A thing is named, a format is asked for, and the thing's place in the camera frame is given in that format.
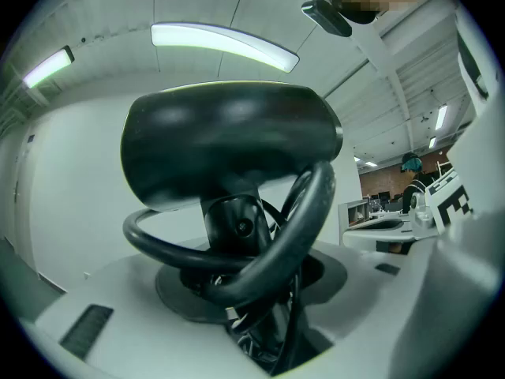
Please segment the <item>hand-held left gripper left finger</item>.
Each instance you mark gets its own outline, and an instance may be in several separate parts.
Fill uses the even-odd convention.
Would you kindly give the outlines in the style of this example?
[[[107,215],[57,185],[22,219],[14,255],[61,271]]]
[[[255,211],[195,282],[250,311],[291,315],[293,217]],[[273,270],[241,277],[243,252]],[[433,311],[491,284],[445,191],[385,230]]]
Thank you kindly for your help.
[[[192,323],[160,300],[161,264],[143,255],[114,261],[21,327],[65,378],[266,378],[218,325]],[[62,340],[89,306],[112,314],[85,358]]]

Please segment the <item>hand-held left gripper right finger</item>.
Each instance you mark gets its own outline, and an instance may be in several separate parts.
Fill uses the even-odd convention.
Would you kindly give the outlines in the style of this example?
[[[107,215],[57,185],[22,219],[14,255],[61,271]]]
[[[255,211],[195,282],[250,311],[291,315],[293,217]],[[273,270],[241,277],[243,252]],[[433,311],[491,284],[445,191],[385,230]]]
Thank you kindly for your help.
[[[334,260],[309,288],[322,348],[292,378],[432,378],[475,370],[464,350],[502,288],[502,216],[487,213],[421,240],[398,259],[326,242]]]

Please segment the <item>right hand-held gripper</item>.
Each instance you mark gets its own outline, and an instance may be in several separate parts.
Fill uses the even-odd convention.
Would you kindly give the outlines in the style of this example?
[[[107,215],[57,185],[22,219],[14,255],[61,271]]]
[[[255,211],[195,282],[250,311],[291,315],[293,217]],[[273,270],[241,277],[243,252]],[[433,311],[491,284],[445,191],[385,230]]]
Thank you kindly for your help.
[[[423,193],[411,197],[409,217],[415,238],[441,235],[451,225],[472,216],[469,196],[458,173],[451,168],[428,186]]]

